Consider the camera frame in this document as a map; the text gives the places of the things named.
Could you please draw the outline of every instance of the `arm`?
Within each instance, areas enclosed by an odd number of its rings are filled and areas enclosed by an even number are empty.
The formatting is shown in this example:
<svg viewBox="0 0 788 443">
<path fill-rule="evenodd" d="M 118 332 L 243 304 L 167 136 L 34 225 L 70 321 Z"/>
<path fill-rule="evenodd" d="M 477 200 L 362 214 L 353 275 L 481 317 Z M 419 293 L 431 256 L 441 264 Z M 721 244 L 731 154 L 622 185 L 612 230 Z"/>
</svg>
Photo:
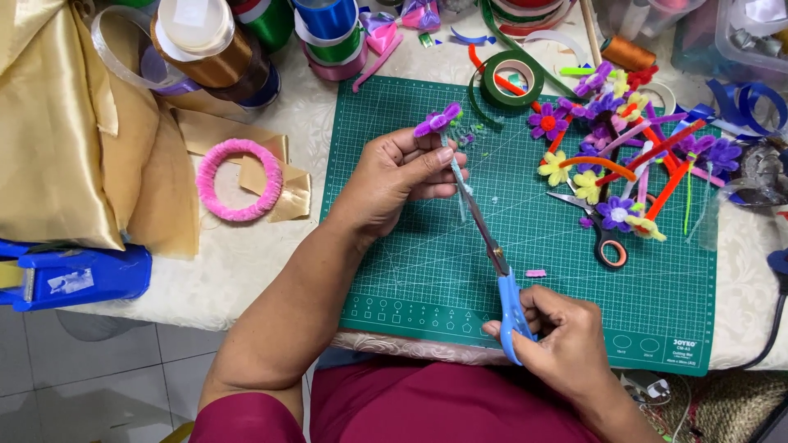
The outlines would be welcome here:
<svg viewBox="0 0 788 443">
<path fill-rule="evenodd" d="M 406 128 L 369 142 L 328 217 L 297 247 L 284 269 L 238 318 L 211 365 L 199 409 L 223 396 L 268 393 L 303 422 L 301 377 L 336 333 L 361 258 L 391 232 L 408 199 L 456 192 L 452 157 L 440 137 Z"/>
<path fill-rule="evenodd" d="M 538 343 L 513 332 L 515 354 L 531 373 L 565 396 L 580 419 L 605 443 L 660 443 L 619 380 L 610 371 L 602 334 L 602 313 L 540 285 L 520 292 L 530 328 L 547 334 Z M 482 327 L 500 336 L 500 322 Z"/>
</svg>

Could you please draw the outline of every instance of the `scissors blade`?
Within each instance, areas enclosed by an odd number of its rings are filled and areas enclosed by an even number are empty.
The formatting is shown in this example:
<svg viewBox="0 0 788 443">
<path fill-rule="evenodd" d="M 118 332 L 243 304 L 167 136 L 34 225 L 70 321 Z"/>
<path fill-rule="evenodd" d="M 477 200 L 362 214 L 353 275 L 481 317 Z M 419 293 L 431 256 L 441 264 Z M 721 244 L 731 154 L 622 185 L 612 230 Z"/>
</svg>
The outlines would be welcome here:
<svg viewBox="0 0 788 443">
<path fill-rule="evenodd" d="M 579 199 L 579 198 L 575 197 L 574 195 L 559 194 L 557 192 L 548 192 L 547 195 L 550 195 L 551 197 L 556 197 L 559 200 L 563 200 L 563 201 L 565 201 L 567 203 L 571 203 L 571 204 L 573 204 L 575 206 L 579 206 L 579 207 L 583 208 L 587 214 L 592 214 L 593 213 L 593 207 L 591 205 L 586 203 L 584 199 Z"/>
<path fill-rule="evenodd" d="M 470 210 L 470 216 L 474 218 L 474 222 L 476 222 L 476 227 L 479 228 L 479 232 L 481 233 L 481 238 L 484 239 L 485 244 L 487 245 L 487 255 L 492 260 L 492 267 L 495 268 L 496 274 L 500 277 L 506 277 L 509 275 L 509 265 L 506 263 L 506 259 L 504 258 L 504 250 L 498 245 L 498 242 L 490 235 L 489 229 L 487 229 L 487 223 L 485 223 L 484 217 L 481 216 L 481 211 L 479 210 L 479 206 L 476 204 L 476 200 L 471 194 L 465 189 L 464 186 L 461 184 L 457 186 L 459 189 L 459 194 L 463 197 L 463 199 L 468 203 L 468 209 Z"/>
</svg>

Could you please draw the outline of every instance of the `tiled floor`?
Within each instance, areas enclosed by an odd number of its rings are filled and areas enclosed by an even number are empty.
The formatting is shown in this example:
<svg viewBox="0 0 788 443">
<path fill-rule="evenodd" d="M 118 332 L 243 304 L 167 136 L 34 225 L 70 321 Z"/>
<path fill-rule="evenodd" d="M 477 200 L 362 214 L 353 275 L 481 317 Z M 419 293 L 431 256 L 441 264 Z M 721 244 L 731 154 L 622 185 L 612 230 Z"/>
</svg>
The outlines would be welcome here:
<svg viewBox="0 0 788 443">
<path fill-rule="evenodd" d="M 158 443 L 196 417 L 224 335 L 149 325 L 83 342 L 54 311 L 0 306 L 0 441 Z M 307 430 L 312 371 L 303 383 Z"/>
</svg>

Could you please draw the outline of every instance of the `pink fuzzy ring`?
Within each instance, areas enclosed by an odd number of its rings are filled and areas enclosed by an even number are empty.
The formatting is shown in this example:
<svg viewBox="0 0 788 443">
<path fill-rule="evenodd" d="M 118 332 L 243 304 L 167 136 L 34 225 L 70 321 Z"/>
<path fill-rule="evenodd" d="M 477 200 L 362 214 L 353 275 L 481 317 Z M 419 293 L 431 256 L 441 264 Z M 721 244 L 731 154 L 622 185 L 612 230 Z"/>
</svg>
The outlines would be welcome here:
<svg viewBox="0 0 788 443">
<path fill-rule="evenodd" d="M 230 209 L 221 204 L 214 189 L 216 170 L 228 155 L 236 152 L 251 152 L 257 155 L 257 158 L 260 159 L 260 162 L 266 169 L 266 177 L 268 177 L 266 190 L 263 191 L 260 198 L 251 206 L 243 209 Z M 197 169 L 195 184 L 197 184 L 197 193 L 200 201 L 217 217 L 230 220 L 231 222 L 248 222 L 263 215 L 277 202 L 282 191 L 282 169 L 277 163 L 277 158 L 257 143 L 251 140 L 229 139 L 212 147 L 205 154 Z"/>
</svg>

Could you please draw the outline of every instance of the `hand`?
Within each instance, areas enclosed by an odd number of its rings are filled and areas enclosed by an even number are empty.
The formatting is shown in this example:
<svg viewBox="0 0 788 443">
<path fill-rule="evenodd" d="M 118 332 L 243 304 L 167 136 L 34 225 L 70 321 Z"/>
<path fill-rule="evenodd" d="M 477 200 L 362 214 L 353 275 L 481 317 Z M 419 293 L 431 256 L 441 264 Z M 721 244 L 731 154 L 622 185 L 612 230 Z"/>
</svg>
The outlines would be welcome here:
<svg viewBox="0 0 788 443">
<path fill-rule="evenodd" d="M 387 236 L 408 200 L 447 199 L 457 193 L 449 164 L 465 154 L 457 143 L 441 147 L 440 135 L 413 137 L 413 128 L 380 136 L 364 146 L 350 180 L 337 196 L 327 219 L 359 232 L 366 242 Z M 463 179 L 468 171 L 462 169 Z"/>
<path fill-rule="evenodd" d="M 532 331 L 546 337 L 535 343 L 513 331 L 517 358 L 532 374 L 564 395 L 576 408 L 599 404 L 611 393 L 626 392 L 610 371 L 602 335 L 602 314 L 591 302 L 562 296 L 544 286 L 520 291 L 520 303 Z M 496 339 L 500 322 L 482 326 Z"/>
</svg>

